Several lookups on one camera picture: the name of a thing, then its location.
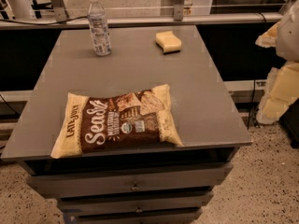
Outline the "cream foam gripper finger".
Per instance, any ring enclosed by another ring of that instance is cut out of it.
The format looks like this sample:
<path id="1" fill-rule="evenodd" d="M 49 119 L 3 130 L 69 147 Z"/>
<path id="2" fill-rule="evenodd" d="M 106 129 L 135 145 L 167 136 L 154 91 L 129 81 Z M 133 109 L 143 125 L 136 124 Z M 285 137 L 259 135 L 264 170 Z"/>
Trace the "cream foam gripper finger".
<path id="1" fill-rule="evenodd" d="M 255 44 L 275 48 L 277 55 L 286 60 L 280 68 L 272 67 L 266 80 L 264 96 L 258 105 L 256 119 L 261 124 L 278 121 L 299 98 L 299 27 L 297 23 L 275 23 Z"/>

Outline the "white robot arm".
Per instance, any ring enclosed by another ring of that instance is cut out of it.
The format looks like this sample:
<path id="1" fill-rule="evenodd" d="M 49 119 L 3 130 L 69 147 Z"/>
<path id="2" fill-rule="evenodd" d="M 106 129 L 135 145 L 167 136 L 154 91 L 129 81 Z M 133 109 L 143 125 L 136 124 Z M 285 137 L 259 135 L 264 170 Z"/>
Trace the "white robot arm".
<path id="1" fill-rule="evenodd" d="M 272 124 L 299 98 L 299 0 L 255 44 L 275 48 L 277 56 L 286 61 L 281 68 L 270 70 L 258 105 L 257 121 Z"/>

